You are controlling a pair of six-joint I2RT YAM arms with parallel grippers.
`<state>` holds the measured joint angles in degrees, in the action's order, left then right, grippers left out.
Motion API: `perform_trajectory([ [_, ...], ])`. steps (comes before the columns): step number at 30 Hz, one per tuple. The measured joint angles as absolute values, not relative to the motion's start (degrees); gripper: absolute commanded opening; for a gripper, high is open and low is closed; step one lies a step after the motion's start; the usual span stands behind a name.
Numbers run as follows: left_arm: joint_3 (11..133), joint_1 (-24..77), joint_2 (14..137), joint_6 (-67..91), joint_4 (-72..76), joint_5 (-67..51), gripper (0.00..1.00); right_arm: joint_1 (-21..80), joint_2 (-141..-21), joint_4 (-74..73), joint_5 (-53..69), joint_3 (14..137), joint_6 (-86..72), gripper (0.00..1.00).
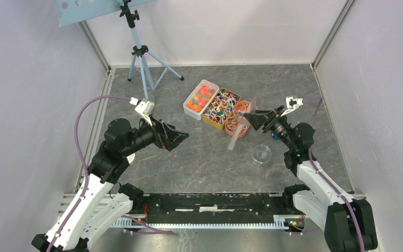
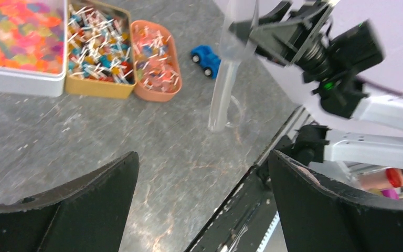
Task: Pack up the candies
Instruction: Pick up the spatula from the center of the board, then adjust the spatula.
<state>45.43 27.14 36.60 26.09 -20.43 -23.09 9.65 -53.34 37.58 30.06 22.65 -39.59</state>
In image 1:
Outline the clear plastic scoop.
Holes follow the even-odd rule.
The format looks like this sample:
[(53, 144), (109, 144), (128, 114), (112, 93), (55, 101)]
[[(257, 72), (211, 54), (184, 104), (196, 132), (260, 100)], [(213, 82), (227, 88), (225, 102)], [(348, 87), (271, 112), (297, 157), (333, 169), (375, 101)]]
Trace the clear plastic scoop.
[(239, 138), (242, 138), (250, 127), (250, 123), (244, 118), (245, 113), (255, 112), (256, 110), (256, 97), (251, 101), (240, 101), (236, 108), (233, 109), (232, 114), (227, 119), (225, 129), (231, 135), (231, 140), (228, 144), (228, 150), (232, 151)]

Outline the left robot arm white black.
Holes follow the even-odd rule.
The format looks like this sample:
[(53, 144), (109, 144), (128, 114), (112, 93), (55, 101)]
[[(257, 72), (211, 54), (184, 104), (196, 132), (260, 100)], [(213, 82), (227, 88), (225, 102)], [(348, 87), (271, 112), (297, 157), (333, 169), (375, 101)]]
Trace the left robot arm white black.
[(139, 128), (131, 127), (123, 118), (109, 123), (104, 141), (87, 169), (84, 184), (55, 225), (33, 238), (33, 247), (38, 251), (89, 251), (122, 215), (137, 214), (143, 209), (142, 191), (125, 184), (107, 206), (93, 213), (131, 164), (128, 156), (151, 144), (171, 151), (189, 137), (162, 120), (150, 120), (141, 119)]

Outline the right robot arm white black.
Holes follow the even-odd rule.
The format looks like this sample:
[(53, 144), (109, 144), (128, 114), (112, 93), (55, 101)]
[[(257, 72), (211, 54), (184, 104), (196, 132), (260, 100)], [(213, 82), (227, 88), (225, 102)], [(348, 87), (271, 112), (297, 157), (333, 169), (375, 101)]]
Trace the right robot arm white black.
[(330, 251), (369, 251), (378, 248), (373, 209), (366, 199), (356, 199), (321, 168), (311, 146), (315, 130), (308, 123), (292, 127), (281, 107), (244, 113), (255, 130), (270, 131), (283, 142), (286, 167), (303, 184), (285, 189), (282, 208), (309, 217), (324, 233)]

